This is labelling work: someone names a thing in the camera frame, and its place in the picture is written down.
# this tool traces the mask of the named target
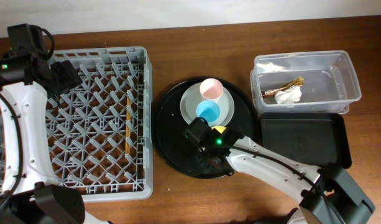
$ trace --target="dish rack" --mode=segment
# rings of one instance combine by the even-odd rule
[[[49,63],[64,60],[71,62],[83,83],[47,102],[48,146],[60,185],[78,189],[85,202],[148,198],[153,148],[152,65],[147,51],[57,50]],[[0,152],[1,191],[1,147]]]

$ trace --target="black plate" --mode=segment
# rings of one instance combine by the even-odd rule
[[[192,78],[169,90],[154,108],[152,118],[152,140],[162,159],[177,171],[197,178],[215,178],[225,175],[220,167],[209,166],[182,134],[188,126],[180,113],[180,100],[183,93],[203,78]],[[258,138],[259,122],[256,110],[250,99],[236,86],[218,79],[229,91],[234,100],[234,114],[226,125],[254,140]]]
[[[352,165],[345,123],[336,113],[265,113],[262,144],[282,156],[324,167],[330,162]]]

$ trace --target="brown wooden surface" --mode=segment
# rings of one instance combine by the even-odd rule
[[[381,16],[69,34],[55,39],[57,49],[144,46],[153,65],[155,102],[173,83],[202,75],[229,80],[251,97],[250,71],[258,55],[347,51],[362,90],[362,99],[344,115],[353,160],[348,171],[377,207],[370,223],[381,223]],[[0,55],[7,50],[9,42],[0,39]],[[251,176],[198,180],[173,170],[154,153],[154,192],[149,199],[89,203],[86,209],[113,223],[229,223],[284,215],[296,206]]]

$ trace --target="blue cup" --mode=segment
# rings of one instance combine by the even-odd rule
[[[221,115],[221,109],[217,103],[211,100],[204,100],[198,104],[196,109],[197,117],[204,118],[210,127],[214,126]]]

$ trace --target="cup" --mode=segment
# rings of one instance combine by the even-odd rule
[[[223,94],[222,83],[215,78],[207,78],[200,85],[201,99],[217,103]]]
[[[198,104],[196,114],[197,117],[204,118],[208,122],[208,126],[212,127],[219,119],[221,109],[214,101],[204,100]]]

